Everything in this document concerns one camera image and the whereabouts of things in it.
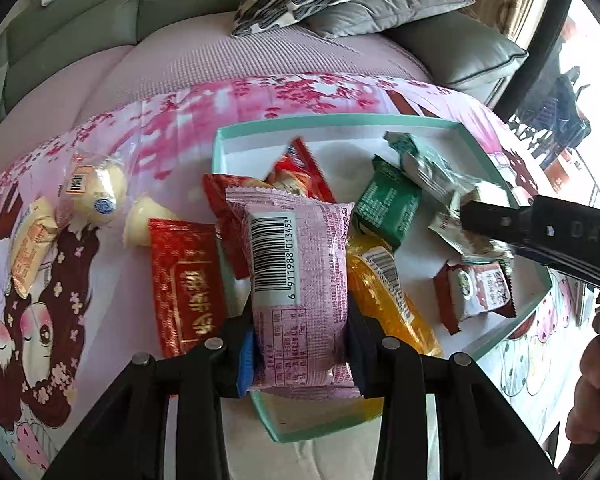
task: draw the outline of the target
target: brown cartoon hair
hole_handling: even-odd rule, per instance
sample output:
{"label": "brown cartoon hair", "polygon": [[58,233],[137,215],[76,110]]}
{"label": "brown cartoon hair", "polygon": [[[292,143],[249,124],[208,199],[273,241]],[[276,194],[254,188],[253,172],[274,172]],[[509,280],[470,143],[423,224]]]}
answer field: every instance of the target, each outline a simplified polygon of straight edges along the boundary
{"label": "brown cartoon hair", "polygon": [[[0,211],[0,240],[11,236],[18,213],[22,208],[22,199],[19,193],[16,195],[16,190],[17,185],[14,184],[7,194],[7,198],[4,200],[2,210]],[[23,300],[17,295],[15,288],[12,286],[11,293],[6,297],[5,317],[10,310],[14,312],[17,310],[24,311],[29,306],[29,303],[30,298]],[[19,420],[22,414],[20,394],[22,392],[22,383],[24,382],[24,373],[19,357],[20,355],[14,351],[6,370],[2,371],[2,366],[0,366],[0,425],[7,431],[13,431],[13,423]]]}
{"label": "brown cartoon hair", "polygon": [[[82,229],[79,240],[68,228],[60,232],[58,256],[51,265],[51,281],[38,300],[46,305],[53,322],[49,375],[32,387],[25,389],[23,386],[18,391],[33,414],[50,428],[64,424],[71,412],[67,387],[73,383],[84,347],[82,316],[91,302],[89,272],[91,261],[100,247],[96,232],[97,228],[87,226]],[[12,326],[8,327],[20,354],[20,318],[27,306],[17,307]]]}

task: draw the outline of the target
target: orange jelly packet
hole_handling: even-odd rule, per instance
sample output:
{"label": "orange jelly packet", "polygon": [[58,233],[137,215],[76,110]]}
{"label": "orange jelly packet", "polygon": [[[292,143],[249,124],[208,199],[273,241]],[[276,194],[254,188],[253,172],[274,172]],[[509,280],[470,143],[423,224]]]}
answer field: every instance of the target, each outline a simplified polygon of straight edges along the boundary
{"label": "orange jelly packet", "polygon": [[336,203],[327,181],[301,137],[291,141],[285,153],[274,164],[266,181],[273,187],[294,195]]}
{"label": "orange jelly packet", "polygon": [[433,329],[403,293],[394,256],[380,238],[350,229],[347,283],[360,312],[377,319],[385,334],[397,337],[420,354],[442,357]]}
{"label": "orange jelly packet", "polygon": [[213,225],[149,220],[155,317],[165,357],[214,336],[226,318]]}
{"label": "orange jelly packet", "polygon": [[250,176],[224,174],[204,174],[202,188],[211,211],[218,218],[218,229],[222,238],[222,248],[234,268],[234,276],[241,280],[251,275],[247,256],[242,244],[242,225],[226,203],[228,187],[272,187],[262,180]]}

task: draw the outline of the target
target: red snack package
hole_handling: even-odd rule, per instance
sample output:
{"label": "red snack package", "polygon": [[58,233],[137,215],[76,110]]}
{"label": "red snack package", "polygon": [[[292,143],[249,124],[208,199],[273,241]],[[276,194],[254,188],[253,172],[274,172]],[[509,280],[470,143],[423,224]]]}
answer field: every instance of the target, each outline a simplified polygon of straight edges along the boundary
{"label": "red snack package", "polygon": [[336,199],[304,140],[296,137],[266,178],[273,187],[334,204]]}
{"label": "red snack package", "polygon": [[202,187],[211,211],[218,218],[218,229],[222,237],[224,254],[234,268],[234,276],[241,280],[250,275],[247,258],[242,246],[242,227],[234,212],[226,203],[228,187],[271,187],[266,182],[250,176],[204,174]]}
{"label": "red snack package", "polygon": [[433,283],[440,321],[451,335],[460,331],[460,321],[483,312],[516,317],[509,269],[502,263],[450,266],[447,262]]}
{"label": "red snack package", "polygon": [[149,220],[155,316],[165,357],[214,336],[226,318],[213,225]]}

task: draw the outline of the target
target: pink floral tablecloth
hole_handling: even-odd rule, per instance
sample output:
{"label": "pink floral tablecloth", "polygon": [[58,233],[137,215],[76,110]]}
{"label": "pink floral tablecloth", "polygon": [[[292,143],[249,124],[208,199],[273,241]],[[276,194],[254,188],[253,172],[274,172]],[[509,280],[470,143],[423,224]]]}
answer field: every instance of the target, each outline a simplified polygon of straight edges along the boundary
{"label": "pink floral tablecloth", "polygon": [[[14,296],[9,239],[26,207],[40,196],[57,203],[65,167],[80,149],[121,153],[131,197],[147,192],[181,218],[213,222],[200,177],[210,170],[218,128],[336,112],[458,121],[521,200],[547,190],[544,175],[512,147],[507,127],[478,101],[389,77],[321,73],[200,84],[95,116],[49,140],[0,174],[0,450],[23,478],[40,477],[134,352],[160,355],[149,258],[123,248],[121,221],[100,229],[70,224],[32,295]],[[499,375],[493,379],[500,384]]]}

